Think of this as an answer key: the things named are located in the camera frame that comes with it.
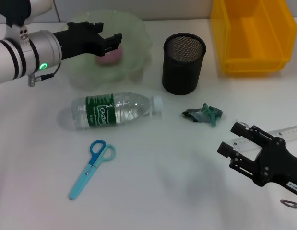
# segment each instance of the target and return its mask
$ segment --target green bottle label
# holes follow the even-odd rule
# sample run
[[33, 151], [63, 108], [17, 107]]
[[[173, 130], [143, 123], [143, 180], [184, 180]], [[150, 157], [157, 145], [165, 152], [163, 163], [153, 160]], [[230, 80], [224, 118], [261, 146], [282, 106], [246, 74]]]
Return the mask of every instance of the green bottle label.
[[85, 104], [90, 127], [116, 124], [113, 94], [86, 97]]

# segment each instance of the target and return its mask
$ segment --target scissors blade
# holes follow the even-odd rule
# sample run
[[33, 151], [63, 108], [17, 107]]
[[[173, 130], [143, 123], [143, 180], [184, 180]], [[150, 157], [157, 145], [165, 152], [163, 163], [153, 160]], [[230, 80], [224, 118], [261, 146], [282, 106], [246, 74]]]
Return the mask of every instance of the scissors blade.
[[86, 184], [89, 182], [91, 177], [96, 171], [96, 167], [88, 164], [86, 168], [83, 170], [82, 174], [78, 178], [76, 184], [73, 186], [71, 189], [71, 192], [69, 193], [69, 199], [70, 200], [75, 200], [81, 193], [81, 191], [84, 189]]

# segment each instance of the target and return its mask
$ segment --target white ruler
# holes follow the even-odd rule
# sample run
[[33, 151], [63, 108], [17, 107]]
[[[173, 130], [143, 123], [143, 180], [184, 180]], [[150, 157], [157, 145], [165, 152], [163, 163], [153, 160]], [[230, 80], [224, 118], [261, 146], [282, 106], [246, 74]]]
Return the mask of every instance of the white ruler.
[[[280, 137], [285, 141], [291, 141], [297, 139], [297, 126], [279, 129], [275, 131], [268, 132], [274, 137]], [[232, 144], [238, 152], [245, 152], [249, 150], [259, 149], [260, 147], [254, 142], [247, 140], [246, 138], [238, 138], [232, 140]]]

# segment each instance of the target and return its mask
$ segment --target plastic bottle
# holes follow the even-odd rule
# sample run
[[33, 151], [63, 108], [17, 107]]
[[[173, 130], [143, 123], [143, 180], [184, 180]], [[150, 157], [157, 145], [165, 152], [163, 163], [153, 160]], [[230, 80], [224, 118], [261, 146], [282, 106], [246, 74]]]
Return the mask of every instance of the plastic bottle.
[[125, 124], [162, 109], [160, 96], [148, 98], [131, 92], [90, 96], [71, 104], [72, 117], [79, 129]]

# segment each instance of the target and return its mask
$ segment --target crumpled plastic wrapper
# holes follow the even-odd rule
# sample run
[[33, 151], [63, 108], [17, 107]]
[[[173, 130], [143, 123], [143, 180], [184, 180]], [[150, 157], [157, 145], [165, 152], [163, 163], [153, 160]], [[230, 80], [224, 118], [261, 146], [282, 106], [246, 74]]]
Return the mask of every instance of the crumpled plastic wrapper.
[[201, 109], [187, 109], [182, 114], [192, 118], [193, 122], [211, 123], [212, 127], [215, 127], [216, 121], [222, 117], [223, 111], [205, 103]]

